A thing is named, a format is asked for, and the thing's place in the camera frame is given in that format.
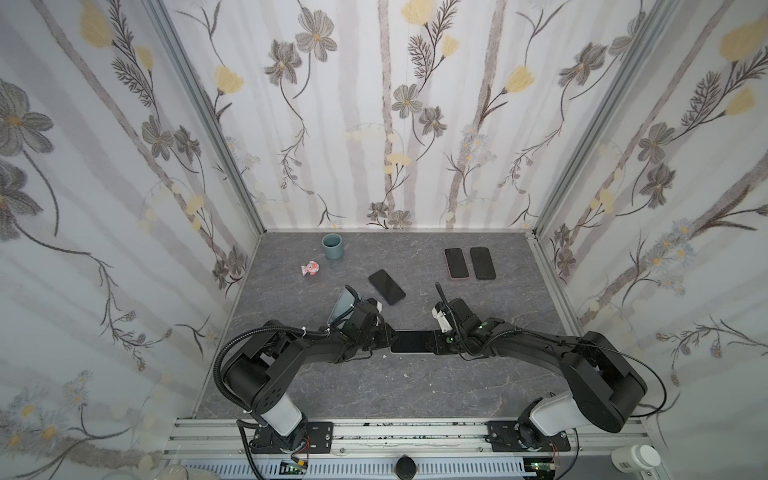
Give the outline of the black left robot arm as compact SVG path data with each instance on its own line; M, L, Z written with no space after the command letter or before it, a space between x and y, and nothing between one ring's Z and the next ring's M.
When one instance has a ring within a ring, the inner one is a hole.
M238 420L243 449L253 476L257 467L248 430L267 431L273 445L288 453L310 445L308 420L287 394L288 387L306 364L352 361L359 352L391 347L398 337L383 318L379 303L363 300L353 288L350 306L318 331L290 327L278 320L246 331L222 346L212 365L212 380L250 422Z

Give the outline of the clear teal phone case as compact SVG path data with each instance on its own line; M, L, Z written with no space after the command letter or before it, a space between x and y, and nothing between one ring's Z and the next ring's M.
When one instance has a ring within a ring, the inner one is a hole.
M327 321L328 327L331 329L339 327L351 316L358 302L359 295L357 291L347 285L338 297L331 311Z

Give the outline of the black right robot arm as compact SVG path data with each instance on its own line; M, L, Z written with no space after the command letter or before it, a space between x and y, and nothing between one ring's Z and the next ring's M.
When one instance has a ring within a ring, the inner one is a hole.
M482 320L462 299L440 301L432 309L441 332L435 353L470 360L512 358L560 374L568 390L533 400L512 427L510 443L539 450L560 434L584 426L616 434L632 418L648 393L633 368L636 359L618 351L600 333L582 336L546 334L501 319Z

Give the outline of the blue-edged smartphone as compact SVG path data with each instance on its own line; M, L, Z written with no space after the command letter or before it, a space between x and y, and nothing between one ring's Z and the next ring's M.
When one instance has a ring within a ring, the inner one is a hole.
M372 273L368 280L390 306L396 305L406 297L405 291L384 269Z

